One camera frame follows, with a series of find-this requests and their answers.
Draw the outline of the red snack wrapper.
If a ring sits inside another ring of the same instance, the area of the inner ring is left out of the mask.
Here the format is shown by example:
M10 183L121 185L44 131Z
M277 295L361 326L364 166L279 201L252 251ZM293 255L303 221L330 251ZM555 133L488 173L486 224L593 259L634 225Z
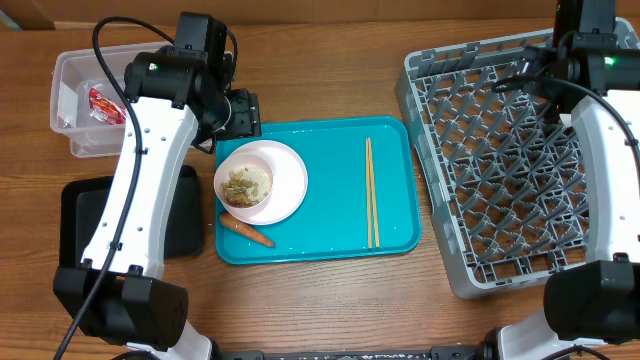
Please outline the red snack wrapper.
M105 97L96 88L89 91L90 116L109 125L126 123L126 110Z

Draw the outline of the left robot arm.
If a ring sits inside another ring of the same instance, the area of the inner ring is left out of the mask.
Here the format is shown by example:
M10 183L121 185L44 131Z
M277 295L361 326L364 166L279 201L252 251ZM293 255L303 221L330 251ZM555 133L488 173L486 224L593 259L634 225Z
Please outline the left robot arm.
M129 356L214 359L215 342L188 321L188 294L163 278L165 233L187 151L260 134L257 97L233 89L225 50L142 52L116 90L126 108L120 157L100 222L81 259L61 266L54 292L72 331Z

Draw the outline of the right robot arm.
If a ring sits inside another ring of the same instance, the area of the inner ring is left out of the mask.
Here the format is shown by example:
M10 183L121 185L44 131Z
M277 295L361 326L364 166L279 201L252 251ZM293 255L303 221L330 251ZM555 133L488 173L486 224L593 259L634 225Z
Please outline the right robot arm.
M595 355L639 337L639 48L616 34L612 0L560 1L553 40L528 47L524 69L493 85L569 115L583 156L586 262L553 274L543 307L496 332L492 359Z

